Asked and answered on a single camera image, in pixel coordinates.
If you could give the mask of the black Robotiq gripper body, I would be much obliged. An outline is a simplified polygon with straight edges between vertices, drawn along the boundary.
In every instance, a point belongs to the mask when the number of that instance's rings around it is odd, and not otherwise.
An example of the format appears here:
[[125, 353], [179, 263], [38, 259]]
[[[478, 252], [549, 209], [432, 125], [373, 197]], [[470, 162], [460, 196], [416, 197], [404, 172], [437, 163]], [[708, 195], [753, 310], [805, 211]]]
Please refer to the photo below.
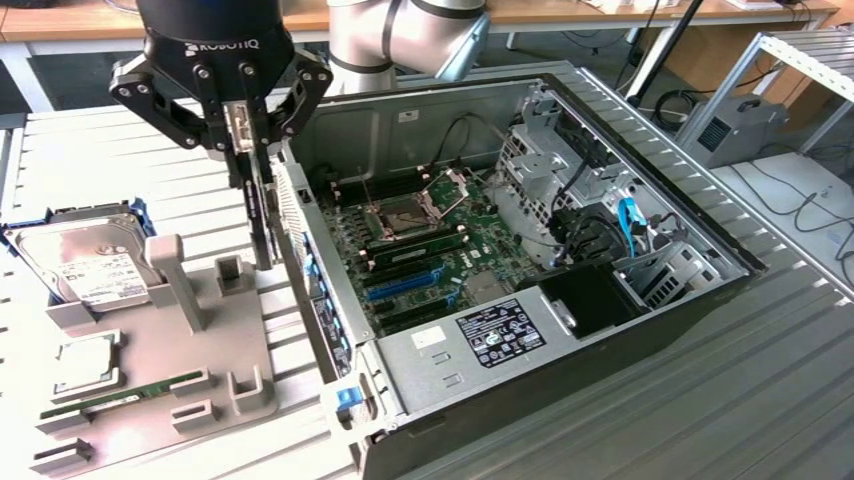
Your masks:
[[137, 3], [150, 65], [186, 91], [199, 68], [221, 91], [241, 91], [245, 64], [259, 89], [277, 85], [295, 56], [277, 1], [149, 0]]

